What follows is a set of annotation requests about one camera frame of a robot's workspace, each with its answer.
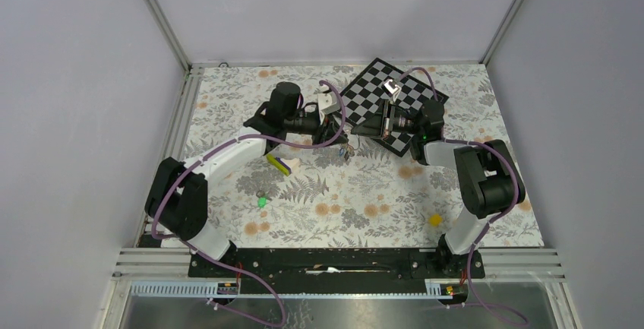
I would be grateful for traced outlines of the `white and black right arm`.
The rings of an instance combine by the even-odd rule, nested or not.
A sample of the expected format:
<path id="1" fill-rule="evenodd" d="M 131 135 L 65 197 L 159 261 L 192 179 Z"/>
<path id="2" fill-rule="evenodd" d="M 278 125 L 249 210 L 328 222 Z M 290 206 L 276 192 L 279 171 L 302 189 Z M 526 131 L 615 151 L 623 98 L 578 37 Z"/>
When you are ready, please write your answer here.
<path id="1" fill-rule="evenodd" d="M 456 171 L 464 208 L 453 227 L 439 240 L 435 265 L 445 277 L 455 277 L 466 266 L 465 256 L 481 241 L 491 222 L 502 217 L 526 196 L 506 144 L 444 138 L 444 105 L 426 100 L 414 115 L 384 100 L 375 114 L 352 128 L 352 133 L 385 139 L 392 133 L 411 135 L 412 159 L 423 166 Z"/>

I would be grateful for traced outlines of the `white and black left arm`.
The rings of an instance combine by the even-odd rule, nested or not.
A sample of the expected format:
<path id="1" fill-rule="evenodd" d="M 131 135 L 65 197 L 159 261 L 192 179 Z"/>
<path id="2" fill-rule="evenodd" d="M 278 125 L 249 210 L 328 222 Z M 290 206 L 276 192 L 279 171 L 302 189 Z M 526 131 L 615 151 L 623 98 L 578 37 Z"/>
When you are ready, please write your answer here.
<path id="1" fill-rule="evenodd" d="M 153 220 L 153 238 L 182 240 L 207 258 L 207 267 L 219 277 L 233 272 L 236 258 L 230 250 L 234 244 L 208 220 L 210 190 L 230 173 L 286 145 L 288 134 L 311 136 L 311 149 L 345 143 L 346 107 L 340 92 L 330 82 L 321 81 L 312 104 L 314 110 L 306 112 L 300 87 L 279 82 L 232 139 L 201 157 L 165 158 L 144 205 Z"/>

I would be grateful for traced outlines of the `black and white chessboard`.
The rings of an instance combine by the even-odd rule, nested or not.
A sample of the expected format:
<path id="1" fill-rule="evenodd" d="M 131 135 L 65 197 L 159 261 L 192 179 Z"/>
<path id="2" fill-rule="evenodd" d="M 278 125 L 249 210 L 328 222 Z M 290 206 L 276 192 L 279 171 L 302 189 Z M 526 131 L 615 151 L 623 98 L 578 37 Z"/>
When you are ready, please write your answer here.
<path id="1" fill-rule="evenodd" d="M 397 80 L 402 86 L 399 98 L 394 104 L 409 109 L 411 113 L 417 112 L 422 106 L 428 109 L 428 140 L 423 141 L 412 134 L 399 132 L 393 132 L 386 139 L 372 140 L 398 157 L 410 152 L 413 160 L 427 166 L 429 158 L 425 149 L 430 143 L 441 139 L 444 104 L 448 100 L 447 95 L 435 90 L 432 81 L 426 84 L 413 77 L 409 71 L 401 71 L 381 59 L 375 59 L 341 92 L 346 108 L 346 121 L 353 127 L 382 111 L 381 103 L 389 100 L 381 86 L 387 78 Z"/>

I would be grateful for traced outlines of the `floral patterned table mat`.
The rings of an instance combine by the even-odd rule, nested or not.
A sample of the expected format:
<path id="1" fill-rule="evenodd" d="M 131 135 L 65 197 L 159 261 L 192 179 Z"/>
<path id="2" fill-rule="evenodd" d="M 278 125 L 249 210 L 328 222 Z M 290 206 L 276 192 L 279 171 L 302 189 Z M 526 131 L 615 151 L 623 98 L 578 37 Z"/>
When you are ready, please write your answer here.
<path id="1" fill-rule="evenodd" d="M 280 81 L 296 83 L 310 101 L 319 81 L 344 88 L 360 72 L 344 65 L 207 68 L 184 156 L 199 157 L 236 136 Z M 433 247 L 462 210 L 451 169 L 422 166 L 367 138 L 349 162 L 337 146 L 310 144 L 308 136 L 292 135 L 276 148 L 278 157 L 301 160 L 290 176 L 263 157 L 227 175 L 210 193 L 210 221 L 244 248 Z M 258 191 L 269 198 L 263 209 Z M 433 214 L 443 218 L 439 227 L 428 223 Z"/>

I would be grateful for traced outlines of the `green key tag with key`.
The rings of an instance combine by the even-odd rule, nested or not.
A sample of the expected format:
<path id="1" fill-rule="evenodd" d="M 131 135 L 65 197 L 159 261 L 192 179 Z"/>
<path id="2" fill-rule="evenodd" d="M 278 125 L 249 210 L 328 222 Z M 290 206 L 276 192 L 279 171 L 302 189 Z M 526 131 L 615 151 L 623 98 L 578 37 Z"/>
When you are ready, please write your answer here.
<path id="1" fill-rule="evenodd" d="M 257 206 L 260 209 L 265 208 L 269 202 L 267 193 L 265 191 L 258 191 L 256 196 L 257 196 Z"/>

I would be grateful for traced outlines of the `yellow cube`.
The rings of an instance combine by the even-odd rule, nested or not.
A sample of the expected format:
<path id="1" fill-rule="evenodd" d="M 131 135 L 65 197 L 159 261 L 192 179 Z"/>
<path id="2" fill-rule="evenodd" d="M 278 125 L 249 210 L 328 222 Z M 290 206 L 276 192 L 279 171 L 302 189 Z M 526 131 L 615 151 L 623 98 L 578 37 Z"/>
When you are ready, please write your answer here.
<path id="1" fill-rule="evenodd" d="M 440 214 L 433 214 L 428 218 L 428 223 L 433 227 L 439 227 L 443 222 L 443 218 Z"/>

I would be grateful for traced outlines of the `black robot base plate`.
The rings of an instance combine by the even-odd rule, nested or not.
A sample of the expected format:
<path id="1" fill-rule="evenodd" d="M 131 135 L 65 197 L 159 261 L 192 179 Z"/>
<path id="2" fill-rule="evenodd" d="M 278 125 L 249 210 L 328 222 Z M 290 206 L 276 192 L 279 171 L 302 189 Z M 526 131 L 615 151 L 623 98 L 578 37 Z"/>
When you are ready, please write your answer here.
<path id="1" fill-rule="evenodd" d="M 190 278 L 230 279 L 243 294 L 425 294 L 486 276 L 481 255 L 449 259 L 428 248 L 235 248 L 218 266 L 193 255 Z"/>

